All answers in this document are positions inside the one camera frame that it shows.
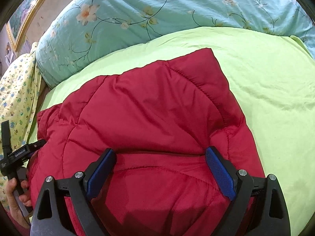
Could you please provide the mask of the person's left hand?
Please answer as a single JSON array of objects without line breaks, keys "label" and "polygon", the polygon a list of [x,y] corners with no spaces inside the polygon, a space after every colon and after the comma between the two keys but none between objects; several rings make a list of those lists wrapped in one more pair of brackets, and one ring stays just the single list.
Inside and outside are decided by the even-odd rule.
[{"label": "person's left hand", "polygon": [[[25,192],[21,195],[16,195],[14,192],[17,189],[17,185],[20,184],[21,188],[25,190]],[[16,178],[12,178],[8,180],[5,188],[5,193],[7,196],[7,201],[10,209],[10,215],[12,219],[21,225],[25,229],[30,228],[30,221],[26,218],[21,211],[19,203],[21,203],[25,207],[31,207],[31,194],[29,191],[29,183],[27,180],[19,182]]]}]

